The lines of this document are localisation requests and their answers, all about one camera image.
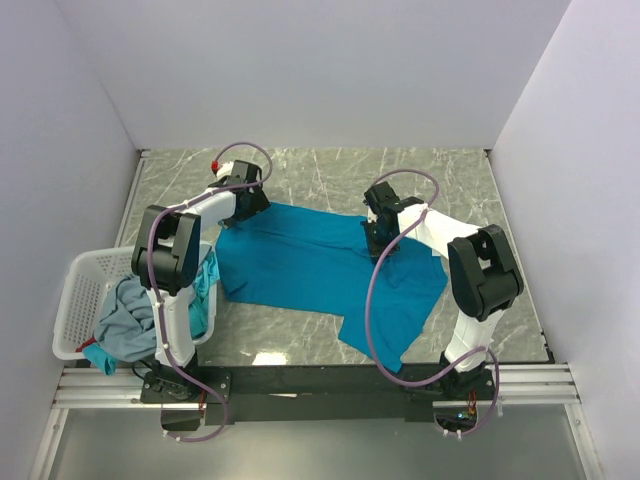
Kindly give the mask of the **teal blue t shirt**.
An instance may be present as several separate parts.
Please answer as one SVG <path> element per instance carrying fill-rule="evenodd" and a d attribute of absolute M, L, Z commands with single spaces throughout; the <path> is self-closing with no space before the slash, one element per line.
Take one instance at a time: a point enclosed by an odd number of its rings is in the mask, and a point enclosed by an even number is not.
<path fill-rule="evenodd" d="M 339 339 L 370 354 L 364 328 L 374 264 L 361 216 L 274 203 L 221 231 L 215 250 L 226 297 L 343 317 Z M 371 307 L 375 350 L 392 372 L 420 336 L 448 278 L 439 257 L 403 239 L 378 274 Z"/>

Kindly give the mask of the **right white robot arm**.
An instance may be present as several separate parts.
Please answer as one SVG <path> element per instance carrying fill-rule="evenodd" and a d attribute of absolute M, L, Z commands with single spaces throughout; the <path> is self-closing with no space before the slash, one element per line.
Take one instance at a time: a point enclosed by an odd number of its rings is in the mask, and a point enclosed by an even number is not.
<path fill-rule="evenodd" d="M 460 399 L 483 381 L 493 333 L 524 281 L 504 230 L 455 220 L 416 198 L 401 199 L 386 181 L 364 193 L 370 214 L 363 223 L 370 256 L 375 261 L 364 310 L 364 328 L 371 357 L 393 383 L 407 388 L 439 385 L 444 395 Z M 449 264 L 451 291 L 458 307 L 452 338 L 441 354 L 442 369 L 424 380 L 402 380 L 387 370 L 375 350 L 371 307 L 378 274 L 386 257 L 404 238 L 419 242 Z"/>

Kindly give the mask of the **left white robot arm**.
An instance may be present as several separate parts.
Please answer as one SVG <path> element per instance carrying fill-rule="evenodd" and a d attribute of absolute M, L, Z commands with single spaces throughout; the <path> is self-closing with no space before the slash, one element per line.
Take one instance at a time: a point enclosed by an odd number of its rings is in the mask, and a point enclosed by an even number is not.
<path fill-rule="evenodd" d="M 144 211 L 131 268 L 152 304 L 155 359 L 176 367 L 164 380 L 164 389 L 176 401 L 193 399 L 200 388 L 198 374 L 185 366 L 197 345 L 189 322 L 193 282 L 212 251 L 201 241 L 201 234 L 220 222 L 232 225 L 269 208 L 263 182 L 258 165 L 226 162 L 218 169 L 216 181 L 201 194 L 170 207 L 151 205 Z"/>

